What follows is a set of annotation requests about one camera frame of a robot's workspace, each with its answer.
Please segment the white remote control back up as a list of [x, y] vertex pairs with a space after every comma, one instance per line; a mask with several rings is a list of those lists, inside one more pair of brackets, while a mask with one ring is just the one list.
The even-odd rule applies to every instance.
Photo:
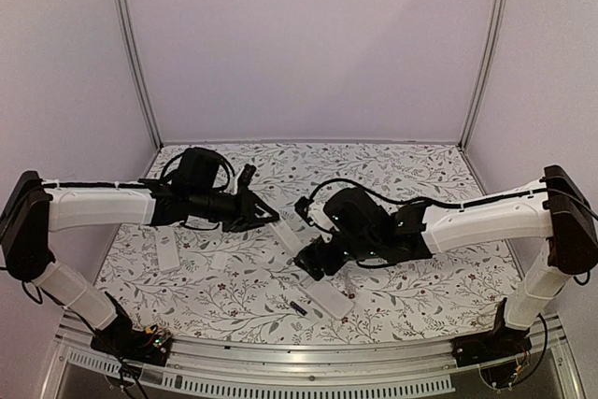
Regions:
[[301, 279], [298, 288], [332, 318], [342, 320], [355, 307], [355, 303], [327, 280]]

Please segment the white remote with display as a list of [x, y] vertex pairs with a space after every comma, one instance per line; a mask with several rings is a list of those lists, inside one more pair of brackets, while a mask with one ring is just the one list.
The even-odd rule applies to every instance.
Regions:
[[289, 251], [298, 252], [303, 247], [301, 240], [284, 220], [273, 223], [272, 229]]

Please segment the clear handle screwdriver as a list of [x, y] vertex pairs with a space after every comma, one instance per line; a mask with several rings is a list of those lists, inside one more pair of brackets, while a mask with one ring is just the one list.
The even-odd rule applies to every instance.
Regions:
[[346, 274], [344, 276], [344, 279], [345, 279], [345, 287], [346, 287], [346, 293], [348, 294], [348, 298], [353, 299], [355, 297], [355, 288], [351, 281], [350, 274]]

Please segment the purple battery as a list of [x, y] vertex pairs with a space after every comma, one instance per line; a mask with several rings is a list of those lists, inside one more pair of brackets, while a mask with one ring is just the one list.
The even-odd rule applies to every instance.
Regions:
[[299, 313], [301, 316], [306, 316], [307, 312], [303, 308], [301, 308], [299, 305], [297, 305], [293, 301], [290, 301], [289, 304], [290, 304], [290, 307], [293, 310], [295, 310], [297, 313]]

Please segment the white battery cover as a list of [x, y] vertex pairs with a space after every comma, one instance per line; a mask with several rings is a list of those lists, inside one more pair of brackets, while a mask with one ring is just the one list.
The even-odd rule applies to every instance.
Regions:
[[213, 271], [223, 271], [227, 265], [229, 255], [226, 252], [215, 253], [209, 264], [209, 269]]

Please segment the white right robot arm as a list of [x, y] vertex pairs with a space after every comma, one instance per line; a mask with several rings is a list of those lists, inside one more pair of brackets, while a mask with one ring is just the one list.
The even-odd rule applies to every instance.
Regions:
[[295, 264], [319, 281], [348, 262], [370, 268], [379, 259], [395, 266], [470, 245], [539, 238], [540, 253], [484, 335], [483, 349], [492, 358], [518, 345], [520, 333], [570, 278], [597, 265], [597, 215], [558, 165], [524, 186], [460, 204], [415, 197], [393, 201], [396, 209], [389, 212], [386, 200], [355, 181], [324, 204], [313, 195], [300, 198], [296, 213], [320, 236], [299, 250]]

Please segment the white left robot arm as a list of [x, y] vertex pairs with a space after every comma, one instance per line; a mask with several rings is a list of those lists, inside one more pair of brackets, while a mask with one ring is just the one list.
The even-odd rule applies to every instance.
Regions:
[[162, 227], [188, 218], [214, 223], [227, 233], [261, 228], [278, 221], [279, 215], [250, 189], [255, 172], [255, 166], [247, 164], [236, 173], [224, 156], [198, 147], [173, 157], [159, 177], [136, 182], [49, 181], [25, 171], [1, 213], [3, 269], [103, 332], [104, 342], [118, 355], [132, 355], [139, 338], [127, 313], [59, 262], [50, 250], [49, 235], [95, 225]]

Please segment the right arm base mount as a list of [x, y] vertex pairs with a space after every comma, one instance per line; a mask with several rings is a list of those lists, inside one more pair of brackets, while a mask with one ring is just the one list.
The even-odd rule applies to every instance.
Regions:
[[482, 367], [483, 382], [495, 389], [512, 387], [519, 379], [529, 350], [529, 331], [503, 326], [490, 331], [455, 337], [450, 341], [451, 355], [459, 367], [472, 366], [508, 358], [509, 362]]

